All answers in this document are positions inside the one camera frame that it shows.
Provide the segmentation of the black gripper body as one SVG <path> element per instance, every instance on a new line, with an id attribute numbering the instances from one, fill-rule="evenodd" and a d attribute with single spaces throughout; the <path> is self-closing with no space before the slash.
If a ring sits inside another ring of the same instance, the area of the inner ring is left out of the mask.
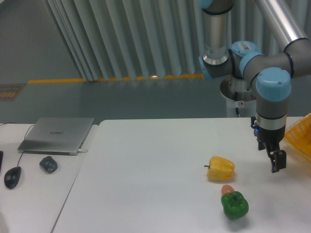
<path id="1" fill-rule="evenodd" d="M 265 119 L 261 116 L 251 117 L 251 128 L 254 129 L 254 136 L 257 142 L 265 144 L 265 150 L 279 150 L 279 143 L 285 134 L 285 123 L 281 119 Z"/>

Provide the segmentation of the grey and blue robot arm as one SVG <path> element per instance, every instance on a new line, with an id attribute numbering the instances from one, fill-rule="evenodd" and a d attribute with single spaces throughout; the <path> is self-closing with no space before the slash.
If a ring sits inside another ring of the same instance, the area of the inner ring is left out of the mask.
<path id="1" fill-rule="evenodd" d="M 256 5 L 268 22 L 282 53 L 265 56 L 246 51 L 241 44 L 226 46 L 231 0 L 201 0 L 206 16 L 205 51 L 200 58 L 207 79 L 225 75 L 241 77 L 256 98 L 251 127 L 258 149 L 266 150 L 272 172 L 286 167 L 286 152 L 279 146 L 284 138 L 292 78 L 311 72 L 311 42 L 283 0 L 258 0 Z"/>

